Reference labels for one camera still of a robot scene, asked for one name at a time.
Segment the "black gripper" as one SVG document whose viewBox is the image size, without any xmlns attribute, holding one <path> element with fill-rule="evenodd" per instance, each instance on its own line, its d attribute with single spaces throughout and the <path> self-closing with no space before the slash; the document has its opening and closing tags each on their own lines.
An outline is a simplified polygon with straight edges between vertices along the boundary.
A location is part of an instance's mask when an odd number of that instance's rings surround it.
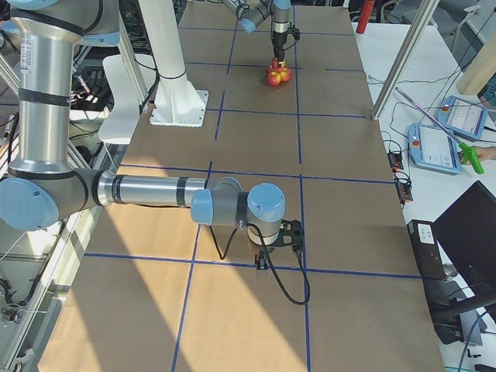
<svg viewBox="0 0 496 372">
<path fill-rule="evenodd" d="M 271 33 L 271 42 L 274 50 L 275 58 L 284 58 L 285 49 L 284 45 L 288 40 L 287 33 Z"/>
<path fill-rule="evenodd" d="M 275 251 L 274 246 L 268 246 L 264 249 L 261 245 L 255 243 L 250 244 L 250 249 L 253 252 L 254 260 L 256 262 L 267 262 L 268 257 Z"/>
</svg>

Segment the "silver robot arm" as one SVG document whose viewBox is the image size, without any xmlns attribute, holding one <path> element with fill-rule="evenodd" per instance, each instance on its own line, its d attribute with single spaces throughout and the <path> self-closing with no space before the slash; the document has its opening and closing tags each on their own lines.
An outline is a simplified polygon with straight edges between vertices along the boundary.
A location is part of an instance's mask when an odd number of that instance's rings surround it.
<svg viewBox="0 0 496 372">
<path fill-rule="evenodd" d="M 246 230 L 264 255 L 284 245 L 285 198 L 274 184 L 245 192 L 230 177 L 143 177 L 68 163 L 74 46 L 117 44 L 118 2 L 13 1 L 11 18 L 21 34 L 19 153 L 1 182 L 3 221 L 30 231 L 96 205 L 180 207 L 196 223 Z"/>
<path fill-rule="evenodd" d="M 271 43 L 274 50 L 274 58 L 281 64 L 285 61 L 284 45 L 288 41 L 290 31 L 290 8 L 291 2 L 286 0 L 259 1 L 254 7 L 250 7 L 245 1 L 222 1 L 238 19 L 239 24 L 247 33 L 254 32 L 266 19 L 271 19 Z"/>
</svg>

